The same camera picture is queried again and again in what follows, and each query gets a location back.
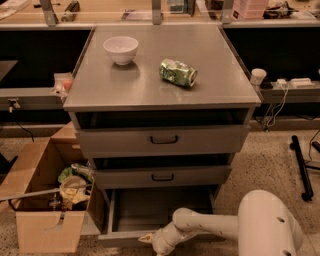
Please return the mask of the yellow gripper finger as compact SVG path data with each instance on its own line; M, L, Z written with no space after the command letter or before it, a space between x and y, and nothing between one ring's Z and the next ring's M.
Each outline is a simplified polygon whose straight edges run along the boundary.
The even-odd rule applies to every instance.
M139 238L139 241L142 243L152 243L153 242L153 233L148 233L146 235L143 235Z

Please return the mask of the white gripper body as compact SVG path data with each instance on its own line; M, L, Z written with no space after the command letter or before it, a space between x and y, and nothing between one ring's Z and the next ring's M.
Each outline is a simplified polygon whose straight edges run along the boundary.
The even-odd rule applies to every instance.
M157 256L168 256L176 246L195 236L194 231L183 231L170 222L152 236L152 247Z

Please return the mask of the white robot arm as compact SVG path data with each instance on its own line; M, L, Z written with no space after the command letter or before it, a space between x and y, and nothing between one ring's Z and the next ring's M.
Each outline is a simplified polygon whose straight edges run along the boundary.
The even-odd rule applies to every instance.
M138 240L150 244L157 256L168 256L179 243L202 232L237 241L239 256L296 256L303 243L302 229L293 214L265 190L247 193L235 216L179 208L168 225Z

